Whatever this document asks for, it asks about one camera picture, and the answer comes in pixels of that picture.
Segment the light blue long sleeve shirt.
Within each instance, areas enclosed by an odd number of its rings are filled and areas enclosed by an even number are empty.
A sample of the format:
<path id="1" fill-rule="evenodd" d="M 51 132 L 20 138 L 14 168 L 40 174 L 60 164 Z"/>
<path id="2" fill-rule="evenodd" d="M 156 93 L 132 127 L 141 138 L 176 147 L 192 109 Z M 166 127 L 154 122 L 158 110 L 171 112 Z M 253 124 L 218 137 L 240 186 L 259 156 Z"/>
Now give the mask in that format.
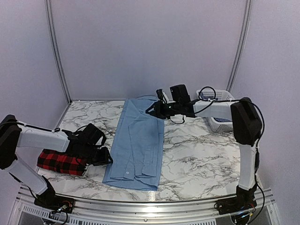
<path id="1" fill-rule="evenodd" d="M 159 186 L 164 121 L 146 114 L 155 96 L 126 99 L 106 167 L 103 183 L 117 188 L 156 191 Z"/>

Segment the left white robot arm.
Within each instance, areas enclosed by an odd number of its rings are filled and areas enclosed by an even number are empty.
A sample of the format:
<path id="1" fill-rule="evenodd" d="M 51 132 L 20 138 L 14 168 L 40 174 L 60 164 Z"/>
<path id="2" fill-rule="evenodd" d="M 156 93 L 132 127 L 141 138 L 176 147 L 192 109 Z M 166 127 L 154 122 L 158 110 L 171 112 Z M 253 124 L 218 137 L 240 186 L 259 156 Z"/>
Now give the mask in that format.
<path id="1" fill-rule="evenodd" d="M 0 168 L 18 182 L 26 185 L 48 208 L 59 205 L 59 198 L 50 182 L 39 175 L 23 160 L 21 150 L 37 150 L 29 153 L 45 169 L 59 173 L 75 173 L 87 165 L 113 163 L 105 147 L 105 134 L 93 124 L 76 131 L 60 128 L 47 129 L 21 122 L 12 114 L 0 123 Z"/>

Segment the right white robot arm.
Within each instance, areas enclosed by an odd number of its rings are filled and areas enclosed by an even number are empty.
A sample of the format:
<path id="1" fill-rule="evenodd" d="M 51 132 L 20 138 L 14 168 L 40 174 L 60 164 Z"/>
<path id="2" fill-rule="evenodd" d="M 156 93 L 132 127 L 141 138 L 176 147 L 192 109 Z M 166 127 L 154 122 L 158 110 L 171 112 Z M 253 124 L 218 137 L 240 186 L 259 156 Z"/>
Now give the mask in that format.
<path id="1" fill-rule="evenodd" d="M 230 120 L 233 134 L 240 148 L 240 179 L 232 206 L 244 209 L 253 200 L 257 190 L 259 168 L 259 141 L 264 133 L 264 118 L 256 104 L 248 97 L 233 100 L 203 99 L 192 100 L 184 84 L 170 87 L 170 102 L 162 89 L 156 91 L 158 101 L 146 113 L 159 119 L 170 119 L 177 114 L 189 117 L 213 117 Z"/>

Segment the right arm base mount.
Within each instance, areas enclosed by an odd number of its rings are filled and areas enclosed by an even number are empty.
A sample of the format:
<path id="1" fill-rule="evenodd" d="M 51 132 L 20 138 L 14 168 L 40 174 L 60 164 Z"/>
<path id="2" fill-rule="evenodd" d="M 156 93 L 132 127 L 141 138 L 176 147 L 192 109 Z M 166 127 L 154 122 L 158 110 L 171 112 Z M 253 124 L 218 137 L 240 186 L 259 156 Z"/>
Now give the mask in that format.
<path id="1" fill-rule="evenodd" d="M 220 215 L 254 209 L 256 206 L 257 202 L 255 198 L 250 198 L 248 201 L 244 201 L 243 198 L 238 197 L 219 199 L 214 204 L 214 208 Z"/>

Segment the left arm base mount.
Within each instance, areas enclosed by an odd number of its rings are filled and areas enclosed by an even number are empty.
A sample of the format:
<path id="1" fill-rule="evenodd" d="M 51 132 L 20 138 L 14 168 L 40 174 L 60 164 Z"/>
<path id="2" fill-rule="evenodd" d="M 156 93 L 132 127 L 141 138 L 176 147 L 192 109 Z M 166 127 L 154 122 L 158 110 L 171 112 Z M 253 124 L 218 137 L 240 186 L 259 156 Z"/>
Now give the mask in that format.
<path id="1" fill-rule="evenodd" d="M 61 211 L 69 214 L 73 211 L 75 200 L 73 198 L 56 195 L 51 203 L 35 199 L 34 204 L 56 212 L 59 212 L 59 209 L 61 209 Z"/>

